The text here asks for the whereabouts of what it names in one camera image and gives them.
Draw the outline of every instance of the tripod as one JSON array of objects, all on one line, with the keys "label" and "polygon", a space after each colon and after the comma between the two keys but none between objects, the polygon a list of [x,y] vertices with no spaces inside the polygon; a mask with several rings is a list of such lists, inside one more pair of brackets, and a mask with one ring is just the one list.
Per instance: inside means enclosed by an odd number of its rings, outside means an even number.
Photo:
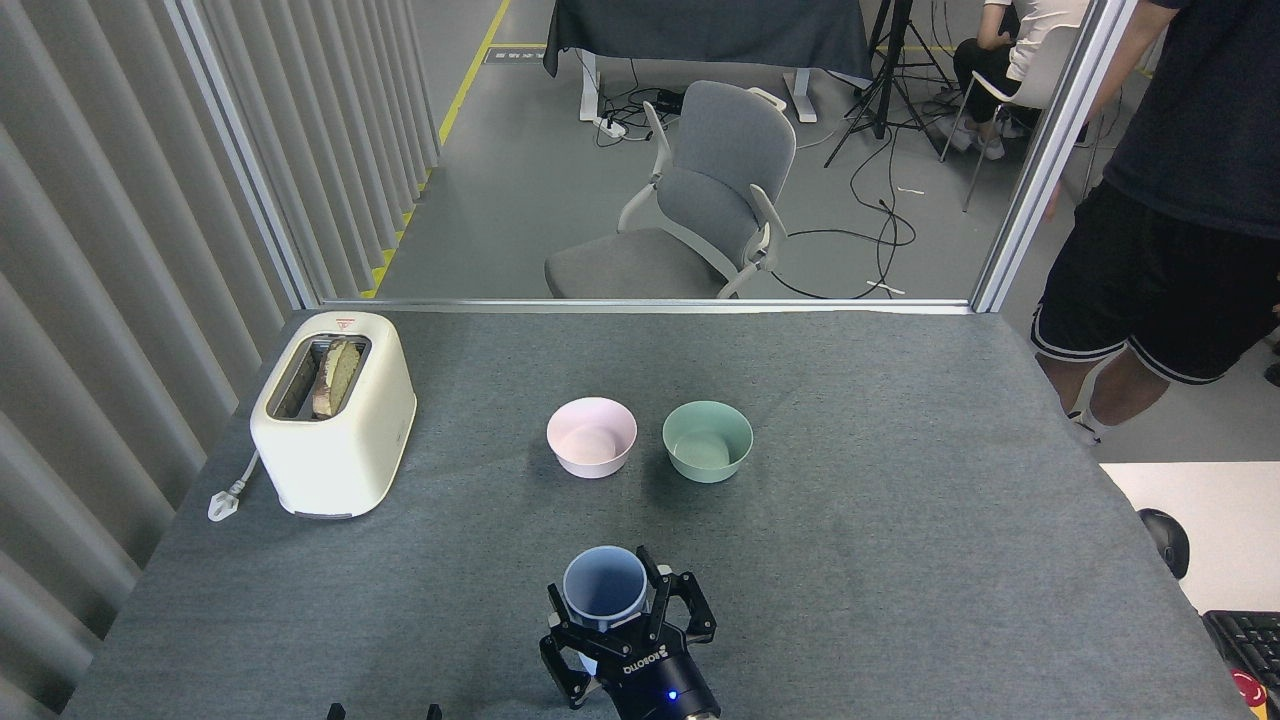
[{"label": "tripod", "polygon": [[[915,23],[911,22],[911,3],[913,0],[881,0],[879,10],[876,13],[876,24],[872,27],[870,55],[872,56],[876,55],[877,53],[876,49],[882,42],[887,44],[888,47],[883,55],[883,63],[881,63],[881,69],[878,73],[876,73],[876,77],[872,79],[872,83],[867,87],[867,90],[861,92],[860,97],[858,99],[858,102],[852,108],[850,108],[847,113],[845,113],[846,118],[854,115],[855,111],[858,114],[854,118],[854,122],[850,123],[849,129],[845,131],[845,136],[840,138],[840,143],[836,145],[836,149],[831,151],[831,155],[827,158],[827,161],[823,163],[822,165],[823,168],[831,167],[831,161],[836,159],[836,154],[838,154],[840,149],[844,147],[845,141],[849,140],[849,136],[854,135],[858,131],[872,128],[872,132],[876,135],[876,140],[881,140],[884,137],[886,127],[899,127],[899,128],[909,128],[918,131],[924,129],[925,127],[924,119],[920,118],[920,114],[915,110],[915,105],[911,104],[911,97],[908,95],[906,88],[902,87],[901,81],[893,77],[893,70],[896,70],[897,68],[932,67],[938,70],[938,74],[942,76],[943,83],[946,85],[947,90],[951,90],[951,82],[946,79],[947,74],[942,72],[942,67],[938,65],[938,60],[937,58],[933,56],[933,51],[931,51],[929,46],[924,44],[924,38],[920,37],[920,32],[915,29]],[[893,15],[890,22],[888,33],[884,37],[881,37],[881,31],[884,28],[884,18],[886,15],[888,15],[890,5],[893,6]],[[906,31],[909,28],[911,33],[915,36],[915,40],[920,42],[920,47],[924,49],[924,54],[929,56],[928,63],[901,61],[902,44],[904,40],[906,38]],[[906,102],[906,109],[911,114],[910,122],[897,123],[897,122],[890,122],[887,119],[888,100],[892,90],[896,90],[897,94],[902,96],[902,100]],[[872,106],[872,102],[877,102],[876,110],[868,117],[865,122],[863,122],[863,117],[868,114],[868,109]],[[929,143],[933,145],[933,149],[941,154],[942,149],[938,147],[938,141],[931,137],[928,133],[925,133],[925,137],[929,138]]]}]

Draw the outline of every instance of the chair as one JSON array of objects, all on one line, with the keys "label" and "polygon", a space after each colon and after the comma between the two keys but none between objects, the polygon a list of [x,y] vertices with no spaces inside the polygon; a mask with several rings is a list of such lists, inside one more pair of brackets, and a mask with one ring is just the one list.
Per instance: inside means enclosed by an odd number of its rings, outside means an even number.
[{"label": "chair", "polygon": [[[1062,74],[1062,68],[1066,67],[1066,60],[1071,56],[1071,49],[1075,47],[1075,37],[1079,35],[1079,26],[1061,24],[1051,27],[1044,35],[1044,40],[1041,41],[1041,46],[1036,50],[1036,55],[1032,56],[1030,65],[1027,68],[1027,77],[1023,78],[1023,85],[1012,95],[1005,95],[996,86],[991,85],[987,78],[982,77],[978,70],[973,72],[973,79],[969,81],[969,88],[965,90],[964,100],[960,101],[960,109],[956,110],[955,123],[951,126],[951,133],[947,135],[947,142],[942,146],[942,156],[938,158],[940,163],[945,163],[947,159],[947,150],[951,149],[951,137],[955,135],[955,128],[961,123],[961,115],[964,114],[964,106],[969,102],[969,94],[973,92],[974,83],[980,85],[989,92],[997,101],[996,114],[992,120],[996,123],[996,132],[1005,129],[1005,123],[1009,122],[1009,110],[1006,105],[1021,105],[1023,108],[1034,108],[1037,110],[1043,110],[1048,108],[1050,100],[1053,99],[1053,90],[1057,87],[1057,78]],[[969,192],[964,196],[964,205],[961,205],[961,211],[969,211],[969,199],[973,197],[973,188],[978,184],[978,170],[982,169],[982,160],[987,156],[987,141],[983,141],[978,149],[978,164],[973,168],[973,178],[969,181]]]},{"label": "chair", "polygon": [[[727,299],[756,272],[772,270],[786,229],[773,202],[795,158],[796,136],[776,99],[756,88],[699,81],[689,86],[672,151],[653,106],[644,104],[658,141],[649,182],[618,217],[618,228],[545,261],[554,297]],[[660,228],[627,229],[650,195],[675,223],[692,231],[737,269],[728,278]]]}]

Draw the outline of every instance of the gray curtain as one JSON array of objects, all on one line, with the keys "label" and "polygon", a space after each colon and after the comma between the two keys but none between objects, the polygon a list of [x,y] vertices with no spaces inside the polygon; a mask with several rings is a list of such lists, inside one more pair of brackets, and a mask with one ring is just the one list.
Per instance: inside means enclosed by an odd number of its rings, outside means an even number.
[{"label": "gray curtain", "polygon": [[5,720],[61,708],[292,288],[372,287],[435,164],[404,0],[191,3],[211,59],[182,1],[0,0]]}]

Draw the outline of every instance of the red object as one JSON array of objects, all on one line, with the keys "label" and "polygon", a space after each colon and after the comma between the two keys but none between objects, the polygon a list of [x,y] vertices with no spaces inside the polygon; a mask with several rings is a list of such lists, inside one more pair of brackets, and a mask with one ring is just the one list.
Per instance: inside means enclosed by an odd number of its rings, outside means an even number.
[{"label": "red object", "polygon": [[1244,670],[1231,670],[1231,679],[1235,680],[1235,689],[1240,691],[1249,707],[1258,707],[1267,701],[1267,689],[1253,675]]}]

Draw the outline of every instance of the chair backrest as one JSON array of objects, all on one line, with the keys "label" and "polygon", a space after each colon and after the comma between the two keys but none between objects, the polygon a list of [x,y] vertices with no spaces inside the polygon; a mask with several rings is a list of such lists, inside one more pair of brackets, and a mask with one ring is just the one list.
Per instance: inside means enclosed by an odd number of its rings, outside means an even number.
[{"label": "chair backrest", "polygon": [[751,184],[777,201],[796,136],[768,100],[731,85],[698,81],[685,92],[672,167],[658,181],[658,206],[716,246],[739,269],[764,224],[751,211]]},{"label": "chair backrest", "polygon": [[1075,47],[1075,37],[1080,33],[1080,26],[1061,24],[1048,29],[1041,46],[1032,55],[1032,61],[1027,68],[1027,77],[1023,85],[1014,92],[1011,102],[1027,108],[1043,110],[1048,108],[1048,101],[1053,99],[1053,88],[1057,87],[1057,78],[1066,67],[1066,60]]}]

